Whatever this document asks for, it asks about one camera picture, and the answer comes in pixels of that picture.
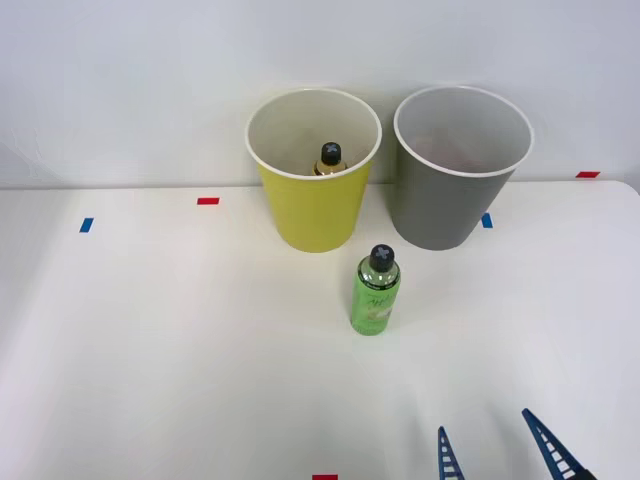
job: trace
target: cup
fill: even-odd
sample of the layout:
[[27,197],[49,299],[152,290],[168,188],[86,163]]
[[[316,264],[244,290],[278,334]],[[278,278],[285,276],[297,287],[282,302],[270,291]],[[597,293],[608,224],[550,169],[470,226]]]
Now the cup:
[[[289,245],[326,252],[349,239],[381,138],[373,109],[338,90],[294,90],[258,108],[245,141],[258,164],[276,228]],[[348,168],[315,176],[313,166],[328,142],[340,144]]]
[[408,242],[429,250],[462,244],[532,149],[527,117],[474,87],[434,87],[396,110],[391,218]]

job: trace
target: yellow cup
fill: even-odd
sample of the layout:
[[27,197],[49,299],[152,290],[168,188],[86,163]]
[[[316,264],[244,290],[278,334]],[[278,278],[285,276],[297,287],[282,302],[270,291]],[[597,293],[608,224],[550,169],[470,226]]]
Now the yellow cup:
[[[258,163],[278,232],[289,245],[326,252],[349,239],[381,139],[373,109],[338,90],[294,90],[253,114],[245,141]],[[340,144],[348,168],[314,176],[313,165],[328,142]]]

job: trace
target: bottle cap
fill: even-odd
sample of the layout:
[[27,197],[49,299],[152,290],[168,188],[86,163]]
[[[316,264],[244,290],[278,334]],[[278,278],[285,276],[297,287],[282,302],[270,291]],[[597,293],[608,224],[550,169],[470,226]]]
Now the bottle cap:
[[393,267],[393,262],[395,260],[395,254],[393,253],[393,248],[389,245],[376,245],[371,250],[371,255],[369,256],[369,265],[376,272],[388,272]]
[[335,142],[325,143],[322,146],[322,156],[320,157],[325,165],[337,165],[342,160],[342,151],[340,145]]

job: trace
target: gray cup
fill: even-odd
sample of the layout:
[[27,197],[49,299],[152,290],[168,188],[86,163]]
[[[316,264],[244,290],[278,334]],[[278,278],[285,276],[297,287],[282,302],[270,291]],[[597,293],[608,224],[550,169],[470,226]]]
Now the gray cup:
[[429,250],[464,242],[533,146],[533,128],[515,105],[472,87],[416,92],[393,126],[393,224]]

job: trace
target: cup rim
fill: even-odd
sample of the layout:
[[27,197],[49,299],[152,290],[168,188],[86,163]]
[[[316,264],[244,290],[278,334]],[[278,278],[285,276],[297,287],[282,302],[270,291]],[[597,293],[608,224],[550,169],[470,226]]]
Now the cup rim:
[[[436,91],[436,90],[470,90],[470,91],[474,91],[474,92],[477,92],[477,93],[482,93],[484,95],[488,95],[490,97],[493,97],[496,100],[499,100],[500,102],[504,103],[508,107],[512,108],[520,116],[520,118],[522,118],[522,120],[524,121],[525,125],[529,129],[529,137],[531,138],[531,140],[529,141],[529,148],[524,153],[524,155],[522,155],[522,158],[520,160],[518,160],[516,163],[514,163],[513,165],[511,165],[511,166],[509,166],[507,168],[503,168],[502,170],[496,170],[496,171],[493,171],[493,172],[482,172],[482,173],[475,173],[474,172],[474,173],[472,173],[472,172],[461,172],[459,170],[451,170],[449,168],[442,167],[440,165],[436,165],[435,163],[430,162],[426,158],[424,158],[424,157],[420,156],[418,153],[416,153],[409,145],[407,145],[407,142],[404,141],[404,138],[400,134],[400,129],[398,128],[398,117],[400,116],[400,111],[402,110],[402,108],[408,102],[410,102],[413,98],[415,98],[415,97],[417,97],[419,95],[422,95],[424,93],[433,92],[433,91]],[[394,133],[396,135],[396,138],[398,139],[398,141],[402,145],[402,147],[407,152],[409,152],[411,154],[411,156],[414,157],[416,160],[418,160],[418,161],[422,162],[423,164],[427,165],[428,167],[431,167],[434,170],[438,170],[438,171],[440,171],[442,173],[446,173],[446,174],[449,174],[449,175],[455,175],[457,177],[467,177],[467,178],[497,177],[499,175],[504,175],[505,173],[512,172],[513,170],[518,168],[518,166],[522,162],[524,162],[525,159],[529,156],[529,154],[533,150],[533,144],[535,143],[535,131],[533,129],[533,126],[531,125],[531,122],[529,121],[527,116],[524,114],[524,112],[522,110],[520,110],[519,107],[517,107],[514,103],[510,102],[506,98],[501,97],[500,95],[498,95],[496,93],[490,92],[490,91],[485,90],[483,88],[472,87],[472,86],[468,86],[468,85],[439,85],[439,86],[435,86],[435,87],[423,88],[421,90],[418,90],[417,92],[412,93],[407,98],[405,98],[400,105],[398,105],[398,108],[396,108],[396,113],[393,115],[393,131],[394,131]]]
[[[253,123],[254,118],[256,117],[256,115],[263,108],[265,108],[267,105],[269,105],[269,104],[281,99],[282,97],[286,97],[286,96],[292,95],[294,93],[300,93],[300,92],[305,92],[305,91],[335,93],[335,94],[347,97],[347,98],[349,98],[351,100],[355,100],[357,103],[359,103],[363,107],[365,107],[365,109],[371,114],[371,116],[373,117],[373,119],[376,122],[376,143],[374,144],[373,148],[369,152],[369,155],[367,155],[361,162],[358,162],[358,164],[355,165],[354,167],[347,168],[346,170],[344,170],[342,172],[334,173],[332,175],[322,175],[322,176],[296,175],[295,173],[289,173],[289,172],[285,172],[284,170],[279,170],[279,169],[269,165],[264,160],[262,160],[256,154],[256,152],[253,150],[253,148],[251,147],[251,142],[249,141],[249,129],[251,128],[251,123]],[[251,114],[251,117],[249,117],[249,120],[247,121],[247,125],[246,125],[246,127],[244,129],[244,143],[245,143],[245,145],[247,147],[247,150],[249,150],[249,153],[253,157],[253,159],[256,162],[258,162],[259,165],[262,165],[267,170],[269,170],[269,171],[271,171],[271,172],[273,172],[273,173],[275,173],[277,175],[283,176],[283,177],[292,178],[294,180],[304,180],[304,181],[311,181],[311,182],[333,180],[335,178],[344,177],[346,175],[354,173],[356,170],[359,170],[360,168],[364,167],[367,163],[369,163],[371,161],[373,156],[378,152],[378,149],[380,148],[380,143],[381,142],[382,142],[382,124],[380,123],[380,118],[378,118],[378,115],[376,114],[375,110],[373,110],[373,108],[371,108],[369,106],[369,104],[367,102],[365,102],[364,100],[362,100],[361,98],[358,98],[355,95],[351,95],[350,93],[343,92],[342,90],[336,90],[334,88],[302,87],[302,88],[295,88],[295,89],[292,89],[292,90],[287,90],[285,92],[279,93],[278,95],[274,95],[274,96],[270,97],[269,99],[267,99],[266,101],[264,101],[262,104],[260,104],[260,106],[258,108],[255,109],[255,111]]]

